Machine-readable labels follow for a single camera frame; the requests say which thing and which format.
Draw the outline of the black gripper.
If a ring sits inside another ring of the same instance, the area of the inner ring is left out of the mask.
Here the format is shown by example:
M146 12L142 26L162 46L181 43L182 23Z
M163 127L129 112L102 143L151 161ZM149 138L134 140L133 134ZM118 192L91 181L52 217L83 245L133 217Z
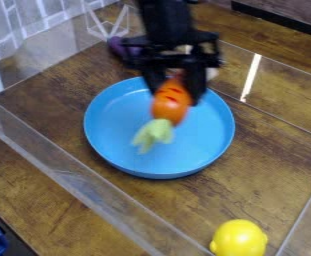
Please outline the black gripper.
M197 106L207 90L206 68L223 65L219 34L194 30L173 45L155 43L143 35L123 38L119 46L125 50L126 64L142 69L151 93L157 92L166 80L166 68L183 68L189 63L197 63L185 70L185 86L191 96L191 105Z

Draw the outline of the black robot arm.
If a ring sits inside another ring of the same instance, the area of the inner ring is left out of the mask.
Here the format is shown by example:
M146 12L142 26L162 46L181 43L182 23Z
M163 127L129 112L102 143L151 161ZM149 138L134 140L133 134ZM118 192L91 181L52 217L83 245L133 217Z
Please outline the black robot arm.
M199 30L189 5L197 0L137 0L146 33L123 38L126 64L141 71L151 93L166 80L166 70L183 71L183 86L193 105L207 90L207 69L223 64L219 34Z

